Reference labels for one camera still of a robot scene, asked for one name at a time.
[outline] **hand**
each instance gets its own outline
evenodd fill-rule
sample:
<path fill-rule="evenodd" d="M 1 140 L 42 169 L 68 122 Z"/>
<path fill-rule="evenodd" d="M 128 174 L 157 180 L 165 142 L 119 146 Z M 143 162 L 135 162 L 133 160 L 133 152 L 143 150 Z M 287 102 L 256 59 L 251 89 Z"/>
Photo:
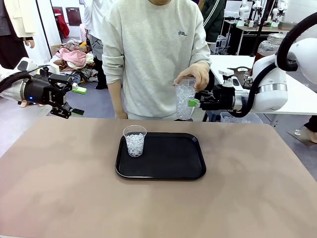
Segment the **hand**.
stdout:
<path fill-rule="evenodd" d="M 186 77 L 195 77 L 195 90 L 196 92 L 203 91 L 209 84 L 209 66 L 204 62 L 198 62 L 192 64 L 189 68 L 181 72 L 177 79 L 176 83 L 180 83 L 183 78 Z"/>
<path fill-rule="evenodd" d="M 35 47 L 35 43 L 34 43 L 34 41 L 33 40 L 30 40 L 30 41 L 24 41 L 24 44 L 26 45 L 26 46 L 30 46 L 31 47 L 31 49 L 33 49 L 34 47 Z"/>
<path fill-rule="evenodd" d="M 115 113 L 115 118 L 117 119 L 128 119 L 128 114 L 125 111 Z"/>

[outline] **black tray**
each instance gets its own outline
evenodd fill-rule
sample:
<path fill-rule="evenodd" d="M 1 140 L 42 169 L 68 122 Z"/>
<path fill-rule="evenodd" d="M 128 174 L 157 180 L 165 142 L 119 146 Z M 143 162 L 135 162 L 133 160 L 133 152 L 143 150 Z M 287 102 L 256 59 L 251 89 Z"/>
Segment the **black tray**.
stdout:
<path fill-rule="evenodd" d="M 121 138 L 116 172 L 128 179 L 196 180 L 206 173 L 198 139 L 186 133 L 148 133 L 143 154 L 129 156 Z"/>

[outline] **clear plastic cup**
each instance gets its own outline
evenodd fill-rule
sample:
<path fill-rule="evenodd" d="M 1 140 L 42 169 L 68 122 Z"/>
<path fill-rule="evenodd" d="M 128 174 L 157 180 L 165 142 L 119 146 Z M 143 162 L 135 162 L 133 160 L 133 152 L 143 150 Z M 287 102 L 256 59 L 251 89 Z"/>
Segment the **clear plastic cup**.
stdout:
<path fill-rule="evenodd" d="M 140 125 L 131 125 L 123 130 L 123 135 L 127 142 L 129 155 L 132 157 L 141 156 L 147 130 Z"/>
<path fill-rule="evenodd" d="M 195 99 L 195 78 L 187 77 L 184 78 L 179 84 L 176 84 L 176 111 L 177 118 L 181 120 L 189 120 L 192 117 L 194 108 L 188 106 L 190 100 Z"/>

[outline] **person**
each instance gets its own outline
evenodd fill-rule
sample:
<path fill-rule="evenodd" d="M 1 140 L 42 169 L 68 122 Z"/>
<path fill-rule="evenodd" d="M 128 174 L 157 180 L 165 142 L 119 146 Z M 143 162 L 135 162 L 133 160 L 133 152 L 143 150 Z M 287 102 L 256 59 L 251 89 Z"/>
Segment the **person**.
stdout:
<path fill-rule="evenodd" d="M 307 134 L 313 143 L 317 144 L 317 116 L 312 116 L 308 123 L 304 125 L 307 128 Z"/>
<path fill-rule="evenodd" d="M 193 76 L 196 91 L 208 85 L 210 50 L 191 0 L 117 0 L 103 32 L 103 68 L 116 118 L 176 120 L 174 80 Z"/>
<path fill-rule="evenodd" d="M 211 46 L 217 42 L 224 19 L 225 0 L 205 0 L 202 10 L 206 41 Z"/>
<path fill-rule="evenodd" d="M 96 71 L 98 72 L 98 85 L 96 89 L 102 90 L 108 88 L 106 84 L 106 76 L 103 71 L 103 43 L 101 39 L 101 32 L 103 29 L 100 27 L 102 19 L 106 12 L 109 10 L 114 0 L 84 0 L 85 4 L 85 18 L 84 25 L 89 36 L 89 41 L 94 54 L 94 62 L 96 64 Z"/>
<path fill-rule="evenodd" d="M 0 0 L 0 64 L 6 69 L 14 69 L 23 57 L 28 57 L 23 42 L 35 46 L 36 27 L 28 11 L 30 5 L 31 0 Z M 26 101 L 21 103 L 21 107 L 26 106 Z"/>

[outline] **desk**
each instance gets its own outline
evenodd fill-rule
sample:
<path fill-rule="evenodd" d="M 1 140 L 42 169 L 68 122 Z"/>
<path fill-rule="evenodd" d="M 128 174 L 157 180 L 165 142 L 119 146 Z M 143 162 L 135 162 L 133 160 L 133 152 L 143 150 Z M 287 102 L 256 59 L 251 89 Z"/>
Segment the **desk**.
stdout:
<path fill-rule="evenodd" d="M 242 30 L 242 34 L 241 34 L 241 38 L 240 38 L 240 43 L 239 43 L 239 48 L 238 48 L 238 52 L 237 52 L 237 55 L 240 54 L 240 49 L 241 49 L 241 44 L 242 44 L 242 40 L 243 40 L 243 37 L 245 35 L 249 35 L 251 32 L 258 32 L 259 30 L 259 27 L 256 27 L 256 28 L 250 28 L 250 27 L 247 27 L 247 26 L 237 26 L 238 29 Z M 289 32 L 289 30 L 281 30 L 279 29 L 278 27 L 263 27 L 262 29 L 263 32 L 270 32 L 270 33 L 278 33 L 278 32 Z"/>
<path fill-rule="evenodd" d="M 252 68 L 254 59 L 249 56 L 211 56 L 211 70 L 220 84 L 223 77 L 219 73 L 220 69 L 238 68 L 245 66 Z M 277 126 L 278 115 L 317 115 L 317 93 L 301 84 L 293 77 L 287 75 L 288 102 L 280 110 L 272 112 L 274 117 L 271 125 Z"/>
<path fill-rule="evenodd" d="M 195 135 L 205 177 L 117 176 L 122 131 L 136 123 Z M 7 236 L 315 238 L 317 232 L 317 184 L 269 125 L 45 117 L 0 159 L 0 181 L 0 234 Z"/>

